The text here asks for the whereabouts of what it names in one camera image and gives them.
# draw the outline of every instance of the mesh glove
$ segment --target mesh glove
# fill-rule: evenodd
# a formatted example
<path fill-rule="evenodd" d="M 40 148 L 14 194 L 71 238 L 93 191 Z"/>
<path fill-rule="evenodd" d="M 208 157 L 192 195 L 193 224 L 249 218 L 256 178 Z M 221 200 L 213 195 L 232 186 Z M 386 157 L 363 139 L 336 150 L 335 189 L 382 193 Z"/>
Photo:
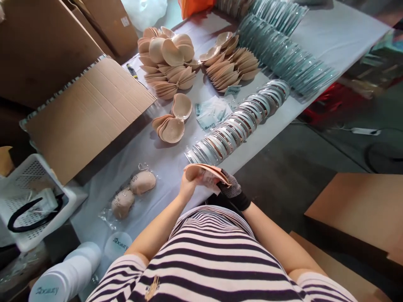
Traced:
<path fill-rule="evenodd" d="M 238 210 L 246 210 L 251 205 L 251 202 L 242 192 L 241 186 L 238 184 L 234 176 L 228 174 L 223 169 L 221 172 L 228 178 L 228 182 L 231 184 L 230 187 L 227 187 L 222 182 L 217 183 L 221 193 L 224 194 Z"/>

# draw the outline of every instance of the small packet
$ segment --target small packet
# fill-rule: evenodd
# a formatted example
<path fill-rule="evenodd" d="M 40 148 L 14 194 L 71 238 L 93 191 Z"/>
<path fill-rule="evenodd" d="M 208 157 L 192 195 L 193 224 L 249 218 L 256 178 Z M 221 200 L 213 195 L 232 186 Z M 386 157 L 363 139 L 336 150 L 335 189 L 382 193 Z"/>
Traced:
<path fill-rule="evenodd" d="M 200 127 L 204 131 L 209 130 L 211 127 L 214 127 L 219 122 L 219 120 L 214 115 L 210 114 L 209 112 L 203 112 L 196 119 L 197 119 L 197 122 L 199 123 Z"/>
<path fill-rule="evenodd" d="M 236 97 L 239 94 L 239 91 L 241 91 L 241 87 L 242 85 L 228 86 L 224 96 L 232 94 L 234 97 Z"/>
<path fill-rule="evenodd" d="M 233 102 L 233 96 L 224 98 L 213 96 L 202 104 L 195 104 L 196 119 L 200 127 L 208 131 L 225 120 L 232 113 L 230 104 Z"/>

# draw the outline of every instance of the red object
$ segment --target red object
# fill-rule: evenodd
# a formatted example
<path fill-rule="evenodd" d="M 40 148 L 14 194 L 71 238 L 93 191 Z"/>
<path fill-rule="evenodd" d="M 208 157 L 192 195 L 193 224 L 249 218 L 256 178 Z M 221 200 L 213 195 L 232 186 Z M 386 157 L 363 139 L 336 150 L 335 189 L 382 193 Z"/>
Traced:
<path fill-rule="evenodd" d="M 340 84 L 332 84 L 300 115 L 310 125 L 323 124 L 341 107 L 351 107 L 366 100 L 360 94 Z"/>

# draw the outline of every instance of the black and white striped shirt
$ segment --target black and white striped shirt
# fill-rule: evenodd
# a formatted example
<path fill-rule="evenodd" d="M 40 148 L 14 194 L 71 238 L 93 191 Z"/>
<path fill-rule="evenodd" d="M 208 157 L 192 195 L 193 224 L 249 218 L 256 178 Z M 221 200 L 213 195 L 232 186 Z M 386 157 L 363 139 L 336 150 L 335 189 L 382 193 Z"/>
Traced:
<path fill-rule="evenodd" d="M 356 302 L 317 273 L 292 281 L 249 225 L 218 206 L 181 216 L 148 266 L 136 255 L 118 258 L 87 302 L 150 300 Z"/>

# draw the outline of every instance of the cardboard box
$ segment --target cardboard box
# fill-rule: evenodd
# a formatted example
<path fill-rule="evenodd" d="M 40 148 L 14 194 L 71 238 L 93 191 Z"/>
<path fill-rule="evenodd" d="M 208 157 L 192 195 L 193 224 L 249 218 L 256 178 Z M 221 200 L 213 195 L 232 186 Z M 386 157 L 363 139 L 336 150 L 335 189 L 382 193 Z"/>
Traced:
<path fill-rule="evenodd" d="M 71 2 L 71 0 L 63 0 L 63 3 L 69 8 L 69 10 L 73 13 L 74 17 L 81 23 L 81 25 L 85 28 L 85 30 L 89 33 L 89 35 L 94 39 L 94 41 L 98 44 L 98 46 L 102 49 L 102 51 L 109 55 L 112 58 L 115 58 L 115 55 L 110 50 L 110 48 L 106 45 L 105 41 L 101 38 L 99 33 L 92 27 L 90 22 L 84 17 L 83 13 L 80 9 Z"/>
<path fill-rule="evenodd" d="M 403 175 L 337 173 L 305 215 L 403 265 Z"/>
<path fill-rule="evenodd" d="M 6 0 L 0 96 L 32 109 L 80 75 L 102 50 L 61 0 Z"/>
<path fill-rule="evenodd" d="M 110 58 L 98 62 L 26 124 L 62 185 L 156 98 Z"/>
<path fill-rule="evenodd" d="M 348 290 L 359 302 L 391 302 L 387 295 L 351 269 L 345 267 L 297 233 L 290 236 L 319 264 L 332 280 Z"/>
<path fill-rule="evenodd" d="M 74 0 L 89 22 L 114 52 L 126 60 L 137 50 L 136 29 L 120 0 Z"/>

